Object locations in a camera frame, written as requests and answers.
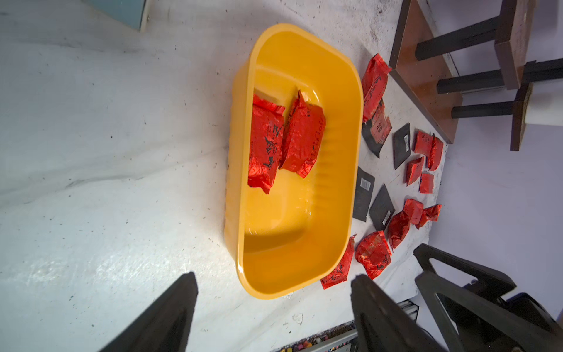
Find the barcode label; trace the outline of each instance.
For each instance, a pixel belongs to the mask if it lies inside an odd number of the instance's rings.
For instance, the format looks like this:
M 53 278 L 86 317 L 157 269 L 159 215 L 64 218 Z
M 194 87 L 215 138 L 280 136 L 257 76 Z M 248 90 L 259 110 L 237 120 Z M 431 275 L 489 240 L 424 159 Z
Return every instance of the barcode label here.
M 369 182 L 368 180 L 360 179 L 360 187 L 362 187 L 366 191 L 369 191 L 369 188 L 371 186 L 372 186 L 372 183 Z
M 391 211 L 388 210 L 387 215 L 385 216 L 385 219 L 383 219 L 383 226 L 385 226 L 385 224 L 387 223 L 387 220 L 389 220 L 390 216 L 391 216 Z

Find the wooden stool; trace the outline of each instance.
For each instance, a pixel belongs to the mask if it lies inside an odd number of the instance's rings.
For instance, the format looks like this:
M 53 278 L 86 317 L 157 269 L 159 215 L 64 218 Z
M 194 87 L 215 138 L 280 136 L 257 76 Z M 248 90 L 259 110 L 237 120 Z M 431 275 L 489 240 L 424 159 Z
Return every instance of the wooden stool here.
M 483 86 L 483 75 L 490 73 L 465 76 L 460 82 L 452 77 L 442 54 L 494 40 L 501 68 L 494 72 L 495 79 L 508 89 L 520 88 L 534 8 L 535 0 L 503 0 L 497 17 L 434 38 L 418 1 L 403 0 L 390 76 L 447 143 L 453 143 L 457 130 L 452 108 L 462 105 L 459 84 Z
M 535 0 L 503 0 L 497 17 L 421 42 L 414 55 L 422 61 L 494 40 L 504 85 L 507 89 L 518 89 L 526 63 L 534 8 Z

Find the white table surface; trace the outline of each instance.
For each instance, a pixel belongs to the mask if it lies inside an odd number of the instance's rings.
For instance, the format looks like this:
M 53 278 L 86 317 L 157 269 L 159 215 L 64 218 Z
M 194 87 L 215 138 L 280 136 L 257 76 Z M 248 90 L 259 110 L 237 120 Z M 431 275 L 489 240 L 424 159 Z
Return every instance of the white table surface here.
M 96 351 L 180 274 L 199 296 L 188 351 L 269 351 L 353 319 L 350 281 L 261 301 L 238 282 L 223 240 L 231 85 L 256 38 L 294 23 L 363 71 L 388 60 L 400 0 L 154 0 L 146 33 L 79 1 L 0 4 L 0 341 L 6 351 Z M 435 130 L 390 78 L 394 130 Z M 361 142 L 359 164 L 434 205 Z M 356 242 L 373 225 L 353 219 Z M 412 226 L 376 282 L 417 293 Z M 350 278 L 364 273 L 353 261 Z

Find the crumpled red wrapper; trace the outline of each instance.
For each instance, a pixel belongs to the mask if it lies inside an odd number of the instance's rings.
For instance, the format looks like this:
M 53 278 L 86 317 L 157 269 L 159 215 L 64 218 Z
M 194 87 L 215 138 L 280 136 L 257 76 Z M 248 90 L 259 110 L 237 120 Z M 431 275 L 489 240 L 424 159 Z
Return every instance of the crumpled red wrapper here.
M 344 251 L 342 259 L 340 259 L 340 263 L 338 263 L 330 274 L 320 280 L 323 289 L 348 280 L 348 271 L 350 271 L 350 264 L 352 264 L 352 257 L 354 256 L 354 237 L 356 237 L 356 235 L 350 237 L 348 240 L 348 246 Z
M 285 127 L 280 168 L 305 178 L 319 155 L 326 123 L 323 108 L 306 103 L 299 91 Z
M 424 157 L 409 161 L 406 164 L 406 185 L 414 183 L 422 175 Z
M 410 218 L 404 211 L 401 211 L 391 218 L 388 234 L 389 242 L 391 242 L 391 247 L 393 247 L 393 249 L 397 248 L 397 246 L 401 244 L 409 230 Z
M 428 161 L 426 162 L 426 167 L 428 167 L 430 171 L 435 171 L 438 169 L 438 166 L 440 166 L 443 150 L 444 142 L 434 136 L 432 138 L 432 149 L 430 150 L 430 155 L 428 156 Z
M 391 132 L 391 128 L 391 121 L 389 121 L 389 116 L 385 116 L 385 104 L 383 103 L 383 99 L 381 99 L 377 106 L 376 113 L 373 114 L 372 129 L 370 130 L 376 143 L 385 143 L 389 132 Z
M 391 250 L 383 231 L 371 233 L 356 248 L 356 260 L 360 262 L 371 280 L 378 277 L 391 263 Z
M 431 173 L 423 173 L 421 175 L 421 185 L 419 188 L 422 194 L 432 194 L 434 192 L 434 175 Z
M 364 123 L 371 119 L 376 112 L 379 101 L 383 98 L 383 93 L 387 87 L 387 74 L 390 71 L 391 68 L 379 54 L 376 54 L 369 61 L 364 78 L 361 79 L 361 87 L 364 90 Z
M 431 149 L 432 136 L 422 131 L 417 131 L 417 140 L 414 144 L 414 152 L 429 157 Z
M 424 209 L 422 212 L 421 222 L 416 225 L 417 229 L 420 229 L 429 221 L 438 221 L 440 210 L 442 210 L 442 204 L 436 204 L 433 207 Z
M 403 212 L 409 217 L 411 224 L 418 224 L 421 220 L 424 204 L 414 199 L 407 199 Z
M 252 128 L 248 160 L 248 185 L 269 194 L 282 157 L 283 111 L 256 94 L 252 101 Z

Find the yellow plastic tub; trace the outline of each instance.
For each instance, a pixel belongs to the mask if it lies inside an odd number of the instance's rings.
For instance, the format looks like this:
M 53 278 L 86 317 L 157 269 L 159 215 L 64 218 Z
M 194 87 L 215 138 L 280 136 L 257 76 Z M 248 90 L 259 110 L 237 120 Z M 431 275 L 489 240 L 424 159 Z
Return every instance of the yellow plastic tub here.
M 252 97 L 286 107 L 301 90 L 320 105 L 327 126 L 311 173 L 278 170 L 269 195 L 250 188 Z M 363 93 L 352 62 L 314 35 L 289 24 L 268 28 L 233 84 L 225 242 L 239 280 L 254 297 L 271 299 L 326 276 L 342 257 L 354 205 Z

